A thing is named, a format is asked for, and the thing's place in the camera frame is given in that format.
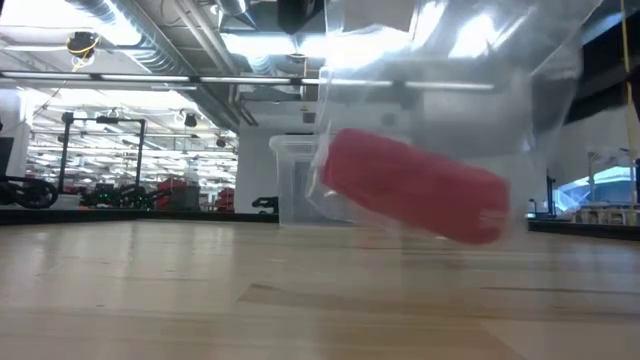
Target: column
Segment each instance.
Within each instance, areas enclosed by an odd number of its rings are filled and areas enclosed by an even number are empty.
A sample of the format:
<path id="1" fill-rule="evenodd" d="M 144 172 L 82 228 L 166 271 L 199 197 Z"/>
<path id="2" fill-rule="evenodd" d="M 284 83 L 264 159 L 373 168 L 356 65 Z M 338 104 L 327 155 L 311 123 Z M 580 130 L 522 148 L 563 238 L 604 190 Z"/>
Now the column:
<path id="1" fill-rule="evenodd" d="M 13 146 L 8 154 L 7 176 L 25 176 L 32 115 L 33 109 L 29 105 L 25 91 L 0 89 L 0 121 L 3 125 L 0 138 L 13 139 Z"/>

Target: red foam roller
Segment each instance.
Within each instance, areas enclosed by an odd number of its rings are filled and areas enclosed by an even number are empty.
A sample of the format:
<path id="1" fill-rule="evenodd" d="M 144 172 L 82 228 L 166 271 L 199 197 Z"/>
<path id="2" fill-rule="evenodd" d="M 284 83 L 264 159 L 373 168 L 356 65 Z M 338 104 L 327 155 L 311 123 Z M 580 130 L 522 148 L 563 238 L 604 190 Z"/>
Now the red foam roller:
<path id="1" fill-rule="evenodd" d="M 458 242 L 493 242 L 507 224 L 503 178 L 366 131 L 336 134 L 321 176 L 365 209 Z"/>

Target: lamp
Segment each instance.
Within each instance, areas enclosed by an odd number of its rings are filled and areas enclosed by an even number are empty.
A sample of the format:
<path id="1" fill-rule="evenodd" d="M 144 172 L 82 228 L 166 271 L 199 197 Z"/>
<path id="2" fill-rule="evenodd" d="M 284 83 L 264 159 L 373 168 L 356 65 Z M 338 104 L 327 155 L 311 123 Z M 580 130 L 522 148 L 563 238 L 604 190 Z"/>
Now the lamp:
<path id="1" fill-rule="evenodd" d="M 184 126 L 194 128 L 198 126 L 198 121 L 196 120 L 195 114 L 187 114 L 184 118 Z"/>

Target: cable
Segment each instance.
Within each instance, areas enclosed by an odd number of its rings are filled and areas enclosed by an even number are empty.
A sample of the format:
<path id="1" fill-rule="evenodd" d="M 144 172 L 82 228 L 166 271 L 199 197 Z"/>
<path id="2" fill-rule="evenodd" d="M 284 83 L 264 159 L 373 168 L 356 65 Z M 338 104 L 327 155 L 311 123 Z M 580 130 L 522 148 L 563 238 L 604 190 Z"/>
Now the cable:
<path id="1" fill-rule="evenodd" d="M 620 13 L 622 14 L 622 45 L 623 45 L 623 53 L 624 53 L 624 68 L 626 71 L 627 79 L 625 80 L 626 84 L 626 95 L 627 95 L 627 140 L 629 141 L 629 171 L 630 171 L 630 184 L 631 184 L 631 211 L 632 216 L 629 217 L 629 224 L 636 225 L 636 217 L 635 217 L 635 205 L 636 205 L 636 196 L 634 196 L 635 189 L 635 176 L 634 176 L 634 167 L 635 167 L 635 159 L 634 157 L 637 155 L 635 149 L 635 140 L 634 136 L 634 127 L 633 123 L 636 121 L 634 118 L 635 115 L 635 105 L 633 103 L 633 87 L 631 82 L 629 81 L 629 74 L 631 73 L 631 56 L 629 54 L 629 34 L 627 28 L 627 14 L 626 14 L 626 6 L 625 0 L 620 0 Z"/>
<path id="2" fill-rule="evenodd" d="M 91 46 L 87 47 L 87 49 L 88 49 L 88 50 L 86 50 L 86 51 L 84 52 L 84 55 L 82 56 L 82 59 L 80 59 L 80 60 L 79 60 L 79 63 L 78 63 L 78 64 L 76 64 L 76 65 L 73 67 L 73 69 L 71 70 L 71 72 L 76 72 L 76 71 L 78 71 L 78 69 L 81 69 L 81 68 L 83 68 L 83 67 L 85 67 L 85 66 L 91 65 L 91 64 L 85 64 L 85 63 L 84 63 L 84 59 L 87 57 L 87 55 L 89 55 L 89 52 L 91 51 L 91 49 L 93 49 L 93 48 L 96 46 L 96 44 L 98 43 L 98 40 L 99 40 L 99 39 L 100 39 L 100 38 L 97 38 L 97 39 L 96 39 L 96 41 L 93 43 L 93 45 L 91 45 Z M 41 106 L 40 106 L 36 111 L 34 111 L 34 112 L 33 112 L 33 115 L 32 115 L 32 118 L 33 118 L 33 119 L 35 119 L 35 118 L 36 118 L 37 116 L 39 116 L 39 115 L 40 115 L 44 110 L 46 110 L 46 109 L 47 109 L 47 107 L 48 107 L 48 106 L 49 106 L 49 104 L 51 103 L 51 100 L 53 100 L 53 99 L 54 99 L 54 98 L 55 98 L 55 97 L 60 93 L 60 90 L 62 90 L 62 88 L 58 88 L 58 89 L 53 93 L 53 95 L 51 95 L 51 96 L 49 97 L 49 99 L 47 99 L 47 101 L 45 101 L 45 102 L 44 102 L 44 104 L 42 104 L 42 105 L 41 105 Z"/>
<path id="3" fill-rule="evenodd" d="M 100 36 L 98 36 L 96 38 L 96 41 L 93 42 L 93 44 L 87 46 L 86 48 L 82 49 L 82 50 L 71 50 L 69 48 L 69 43 L 71 42 L 71 39 L 67 39 L 67 50 L 72 53 L 72 54 L 84 54 L 84 53 L 88 53 L 89 51 L 91 51 L 91 49 L 95 48 L 96 45 L 98 45 L 98 41 L 100 41 Z"/>

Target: metal beam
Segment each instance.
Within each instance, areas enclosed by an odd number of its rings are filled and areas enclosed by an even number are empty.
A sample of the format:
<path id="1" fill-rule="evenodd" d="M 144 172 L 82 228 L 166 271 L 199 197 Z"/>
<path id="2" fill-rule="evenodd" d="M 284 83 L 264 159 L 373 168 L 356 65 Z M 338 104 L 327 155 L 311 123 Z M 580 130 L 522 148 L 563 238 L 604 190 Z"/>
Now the metal beam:
<path id="1" fill-rule="evenodd" d="M 76 81 L 76 82 L 121 82 L 121 83 L 151 83 L 151 84 L 235 84 L 235 85 L 293 85 L 318 86 L 326 84 L 324 79 L 288 78 L 288 77 L 255 77 L 255 76 L 180 76 L 180 75 L 147 75 L 147 74 L 98 74 L 71 72 L 29 72 L 0 70 L 0 79 L 22 81 Z M 465 83 L 465 82 L 421 82 L 421 81 L 391 81 L 391 80 L 353 80 L 333 79 L 334 86 L 365 86 L 391 88 L 406 86 L 407 88 L 422 90 L 458 90 L 458 91 L 492 91 L 494 84 Z"/>

